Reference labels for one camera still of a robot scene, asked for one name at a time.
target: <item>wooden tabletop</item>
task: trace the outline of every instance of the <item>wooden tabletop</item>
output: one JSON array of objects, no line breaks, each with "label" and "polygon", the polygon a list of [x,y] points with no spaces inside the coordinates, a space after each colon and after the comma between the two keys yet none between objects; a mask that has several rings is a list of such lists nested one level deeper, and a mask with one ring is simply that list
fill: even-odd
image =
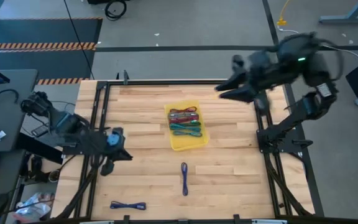
[{"label": "wooden tabletop", "polygon": [[[75,113],[90,119],[97,81],[82,81]],[[218,98],[213,85],[112,86],[106,127],[123,127],[125,148],[132,161],[115,163],[112,174],[98,175],[92,220],[273,218],[272,201],[263,155],[259,152],[254,106]],[[274,123],[288,115],[283,88],[268,93]],[[98,127],[101,116],[96,119]],[[176,152],[171,149],[164,105],[199,100],[207,146]],[[314,212],[303,164],[282,154],[288,188],[301,204]],[[52,216],[57,216],[78,188],[82,156],[62,170]],[[180,165],[188,164],[188,196],[182,196]],[[282,201],[278,187],[277,195]],[[85,214],[85,193],[82,214]],[[147,203],[147,210],[111,210],[111,201]]]}]

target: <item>yellow plastic tray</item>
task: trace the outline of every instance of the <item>yellow plastic tray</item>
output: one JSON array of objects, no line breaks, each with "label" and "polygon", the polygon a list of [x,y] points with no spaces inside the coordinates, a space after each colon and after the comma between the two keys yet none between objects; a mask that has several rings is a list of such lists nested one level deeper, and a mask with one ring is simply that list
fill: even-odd
[{"label": "yellow plastic tray", "polygon": [[199,121],[201,123],[201,133],[203,134],[201,137],[194,137],[194,136],[188,136],[188,135],[182,135],[182,136],[176,136],[173,135],[173,131],[169,129],[169,138],[171,141],[171,147],[175,151],[182,151],[186,149],[193,149],[197,147],[203,147],[207,145],[208,143],[208,134],[205,130],[205,125],[203,121],[203,115],[201,113],[200,104],[198,103],[198,100],[185,100],[178,103],[165,105],[165,119],[168,123],[169,128],[169,120],[168,120],[168,114],[171,109],[179,109],[184,110],[186,108],[195,106],[197,107],[197,113],[199,116]]}]

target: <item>blue cable bundle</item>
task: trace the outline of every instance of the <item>blue cable bundle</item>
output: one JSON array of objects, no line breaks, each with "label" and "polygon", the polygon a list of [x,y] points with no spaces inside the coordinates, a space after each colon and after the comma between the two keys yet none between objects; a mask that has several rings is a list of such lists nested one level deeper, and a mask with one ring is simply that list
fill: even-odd
[{"label": "blue cable bundle", "polygon": [[117,208],[134,208],[138,210],[146,210],[146,203],[145,202],[139,202],[134,204],[124,204],[121,202],[112,201],[110,204],[111,209],[117,209]]},{"label": "blue cable bundle", "polygon": [[181,163],[181,173],[183,174],[183,196],[187,196],[188,189],[187,189],[187,163]]}]

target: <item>hazard tape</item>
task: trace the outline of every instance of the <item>hazard tape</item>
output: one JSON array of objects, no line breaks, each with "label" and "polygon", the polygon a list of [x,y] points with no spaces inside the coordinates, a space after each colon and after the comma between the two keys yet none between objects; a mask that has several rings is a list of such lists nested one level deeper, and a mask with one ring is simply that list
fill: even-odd
[{"label": "hazard tape", "polygon": [[[65,20],[65,19],[70,19],[69,17],[63,17],[63,18],[5,18],[5,19],[0,19],[0,21],[3,20]],[[103,19],[102,17],[76,17],[76,18],[72,18],[73,20],[75,19]]]},{"label": "hazard tape", "polygon": [[67,85],[81,83],[82,80],[89,80],[89,78],[51,78],[40,79],[38,85]]},{"label": "hazard tape", "polygon": [[[69,50],[82,50],[81,47],[77,48],[66,48],[66,49],[21,49],[21,50],[0,50],[0,53],[15,53],[15,52],[58,52],[58,51],[69,51]],[[96,48],[87,48],[84,50],[93,50]]]},{"label": "hazard tape", "polygon": [[[96,46],[94,42],[82,42],[85,49],[93,49]],[[79,42],[60,42],[60,43],[0,43],[0,49],[75,49],[81,48]]]}]

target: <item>gray floor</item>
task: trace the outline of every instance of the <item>gray floor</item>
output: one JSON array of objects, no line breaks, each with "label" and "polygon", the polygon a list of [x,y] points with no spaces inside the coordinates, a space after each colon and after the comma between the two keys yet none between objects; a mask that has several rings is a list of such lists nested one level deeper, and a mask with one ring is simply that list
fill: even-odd
[{"label": "gray floor", "polygon": [[[67,0],[73,17],[104,17],[103,6]],[[285,12],[285,29],[317,31],[319,37],[339,45],[358,45],[358,26],[322,26],[320,16],[345,14],[357,0],[297,0]],[[285,0],[269,0],[272,15],[278,19]],[[68,17],[61,0],[5,0],[3,18]],[[289,33],[278,33],[280,39]],[[164,45],[271,45],[272,39],[262,1],[256,0],[131,0],[128,12],[119,21],[104,20],[98,47],[143,47]],[[233,54],[247,56],[250,51],[204,52],[98,52],[93,61],[97,79],[114,78],[127,70],[138,78],[226,78],[231,74]],[[334,73],[332,52],[324,52]],[[358,58],[346,54],[346,74],[358,66]],[[307,93],[302,80],[293,85],[295,98]],[[358,218],[358,107],[346,82],[338,81],[338,101],[318,121],[303,124],[310,147],[325,215]],[[78,85],[37,86],[52,100],[75,102]],[[39,124],[26,119],[28,130]],[[39,191],[28,190],[28,196]]]}]

